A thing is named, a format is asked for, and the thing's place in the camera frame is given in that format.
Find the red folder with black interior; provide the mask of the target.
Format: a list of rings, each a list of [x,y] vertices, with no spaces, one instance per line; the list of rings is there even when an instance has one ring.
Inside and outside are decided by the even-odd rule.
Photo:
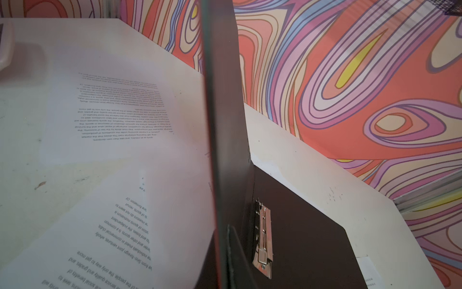
[[[199,289],[364,289],[347,233],[253,164],[231,1],[201,1],[215,230]]]

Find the printed paper sheet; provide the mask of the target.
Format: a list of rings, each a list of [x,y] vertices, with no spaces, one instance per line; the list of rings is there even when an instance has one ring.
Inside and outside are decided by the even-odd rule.
[[[382,278],[369,256],[356,258],[368,289],[384,289]]]
[[[193,289],[214,231],[208,170],[134,163],[1,271],[4,289]]]
[[[202,92],[180,89],[162,69],[59,61],[50,81],[42,165],[208,155]]]

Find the printed paper sheet back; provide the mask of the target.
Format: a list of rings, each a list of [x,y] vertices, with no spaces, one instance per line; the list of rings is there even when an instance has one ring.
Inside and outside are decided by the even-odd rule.
[[[369,256],[356,258],[368,289],[384,289],[382,278]]]

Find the white calculator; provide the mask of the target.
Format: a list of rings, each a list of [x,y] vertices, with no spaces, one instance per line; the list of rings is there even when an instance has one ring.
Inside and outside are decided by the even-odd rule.
[[[13,58],[15,46],[14,25],[12,21],[1,24],[0,70],[8,67]]]

